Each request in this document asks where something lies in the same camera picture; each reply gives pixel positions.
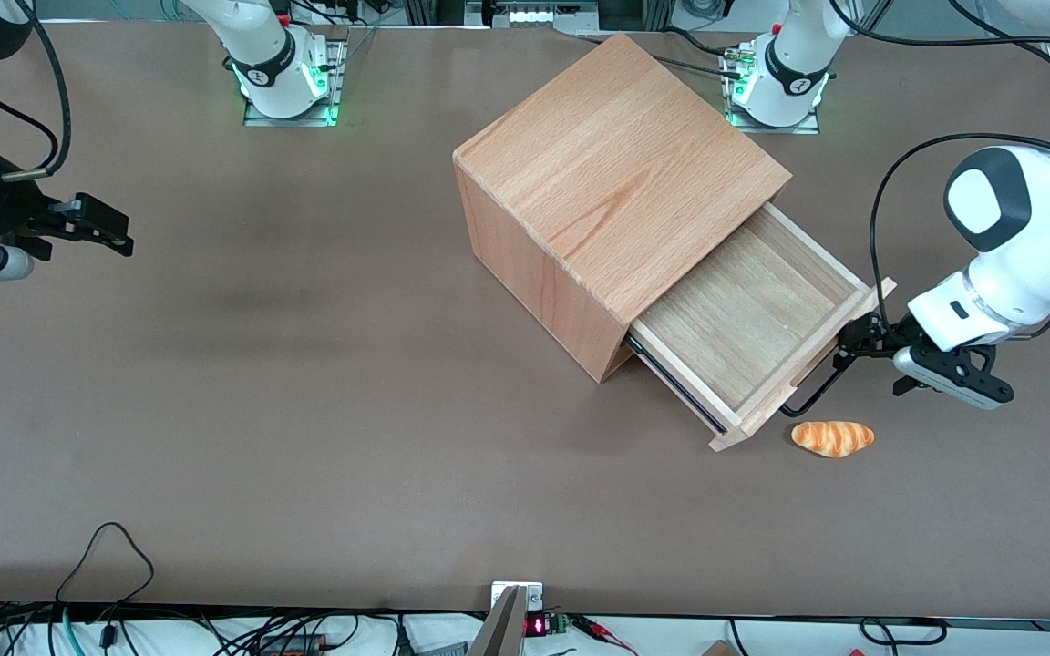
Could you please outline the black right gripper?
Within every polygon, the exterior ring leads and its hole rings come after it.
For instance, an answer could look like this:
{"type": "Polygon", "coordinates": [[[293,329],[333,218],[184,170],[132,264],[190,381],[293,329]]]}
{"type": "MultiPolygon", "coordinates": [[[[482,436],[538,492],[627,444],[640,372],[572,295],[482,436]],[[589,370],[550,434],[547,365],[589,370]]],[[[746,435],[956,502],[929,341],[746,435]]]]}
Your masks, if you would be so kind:
{"type": "Polygon", "coordinates": [[[132,257],[134,241],[129,237],[129,216],[94,198],[76,192],[71,221],[58,219],[50,198],[34,181],[4,182],[1,175],[16,173],[18,167],[0,157],[0,244],[15,246],[38,261],[50,261],[52,245],[46,237],[72,242],[93,242],[132,257]]]}

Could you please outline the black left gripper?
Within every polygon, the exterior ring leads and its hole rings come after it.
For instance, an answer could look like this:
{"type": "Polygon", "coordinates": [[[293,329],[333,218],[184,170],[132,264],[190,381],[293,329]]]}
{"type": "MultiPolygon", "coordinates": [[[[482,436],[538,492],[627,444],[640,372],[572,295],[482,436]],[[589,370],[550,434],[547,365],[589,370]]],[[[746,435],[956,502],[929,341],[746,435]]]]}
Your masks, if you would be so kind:
{"type": "Polygon", "coordinates": [[[841,329],[830,362],[834,371],[847,371],[859,357],[891,360],[900,350],[920,348],[924,337],[925,332],[912,314],[896,323],[886,323],[880,313],[870,313],[841,329]]]}

